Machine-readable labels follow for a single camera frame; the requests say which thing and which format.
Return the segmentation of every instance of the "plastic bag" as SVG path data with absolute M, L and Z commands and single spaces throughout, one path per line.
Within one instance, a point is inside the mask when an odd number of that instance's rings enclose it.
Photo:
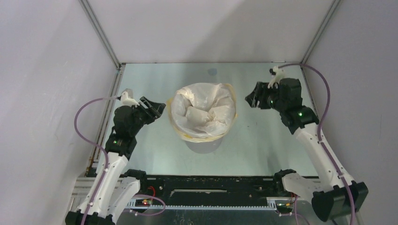
M 170 122 L 185 141 L 211 142 L 227 134 L 237 116 L 230 84 L 196 83 L 167 102 Z

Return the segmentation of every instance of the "white plastic bag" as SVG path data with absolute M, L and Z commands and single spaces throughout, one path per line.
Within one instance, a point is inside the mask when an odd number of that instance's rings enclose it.
M 210 142 L 224 136 L 236 117 L 235 92 L 230 84 L 196 83 L 168 101 L 170 122 L 183 140 Z

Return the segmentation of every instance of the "white cable connector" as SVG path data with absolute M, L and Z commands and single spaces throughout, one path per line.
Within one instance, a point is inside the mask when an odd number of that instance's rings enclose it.
M 122 92 L 120 101 L 122 102 L 122 105 L 127 105 L 127 106 L 139 105 L 139 103 L 135 99 L 133 99 L 133 90 L 131 89 L 125 89 Z
M 268 83 L 268 88 L 272 88 L 274 83 L 279 83 L 280 80 L 285 78 L 285 71 L 283 69 L 279 69 L 279 67 L 274 66 L 272 70 L 276 73 L 272 76 L 271 81 Z

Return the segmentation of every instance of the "trash can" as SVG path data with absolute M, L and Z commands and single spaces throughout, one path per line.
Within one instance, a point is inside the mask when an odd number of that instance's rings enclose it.
M 236 97 L 230 84 L 195 83 L 178 90 L 167 102 L 170 123 L 189 149 L 215 151 L 231 129 Z

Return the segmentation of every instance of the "gray wall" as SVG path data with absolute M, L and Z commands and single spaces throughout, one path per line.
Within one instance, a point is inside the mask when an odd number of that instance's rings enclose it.
M 115 68 L 77 0 L 0 1 L 0 53 L 0 224 L 59 225 Z
M 368 225 L 397 224 L 398 1 L 343 1 L 309 64 L 324 73 L 331 104 L 324 131 L 336 155 L 369 188 Z M 307 73 L 320 112 L 321 79 Z

